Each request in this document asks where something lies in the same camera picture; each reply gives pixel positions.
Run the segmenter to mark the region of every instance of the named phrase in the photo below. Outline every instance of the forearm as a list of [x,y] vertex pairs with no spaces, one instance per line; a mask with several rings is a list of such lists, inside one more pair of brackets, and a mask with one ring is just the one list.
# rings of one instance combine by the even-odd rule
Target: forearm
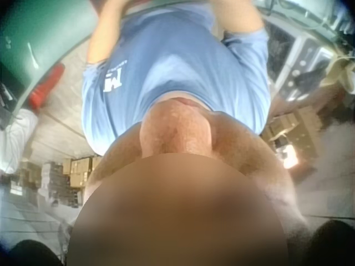
[[119,36],[120,21],[127,1],[107,0],[91,37],[87,62],[94,64],[111,56]]
[[211,0],[217,20],[229,32],[249,33],[263,27],[263,21],[251,0]]

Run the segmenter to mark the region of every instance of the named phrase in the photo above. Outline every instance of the red shoe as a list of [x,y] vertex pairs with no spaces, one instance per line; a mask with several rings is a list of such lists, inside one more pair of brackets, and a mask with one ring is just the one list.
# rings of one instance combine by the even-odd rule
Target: red shoe
[[29,96],[29,104],[34,111],[38,111],[64,73],[65,66],[59,63],[52,67],[49,74],[36,86]]

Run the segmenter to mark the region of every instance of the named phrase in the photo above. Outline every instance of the white logo on shirt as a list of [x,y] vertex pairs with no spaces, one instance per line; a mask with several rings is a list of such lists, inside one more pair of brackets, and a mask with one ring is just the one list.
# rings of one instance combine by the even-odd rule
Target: white logo on shirt
[[121,62],[118,66],[115,68],[111,68],[107,71],[106,74],[106,79],[105,79],[105,87],[104,87],[104,93],[108,93],[112,91],[112,89],[117,89],[122,86],[121,82],[121,73],[122,73],[122,67],[127,63],[127,60]]

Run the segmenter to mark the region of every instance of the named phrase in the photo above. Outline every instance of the green surface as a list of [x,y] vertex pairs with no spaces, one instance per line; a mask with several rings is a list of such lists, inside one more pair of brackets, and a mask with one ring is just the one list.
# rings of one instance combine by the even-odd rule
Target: green surface
[[[89,0],[19,1],[12,8],[1,26],[0,53],[1,62],[26,88],[14,113],[45,73],[90,36],[97,20]],[[6,40],[11,41],[10,49]]]

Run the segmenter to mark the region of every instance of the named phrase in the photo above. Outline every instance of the wooden floor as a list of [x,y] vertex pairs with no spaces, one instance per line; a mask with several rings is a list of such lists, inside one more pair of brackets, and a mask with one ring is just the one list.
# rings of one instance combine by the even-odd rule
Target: wooden floor
[[62,60],[65,72],[40,111],[38,126],[24,154],[30,162],[61,163],[64,158],[94,154],[81,125],[82,75],[87,47],[86,41]]

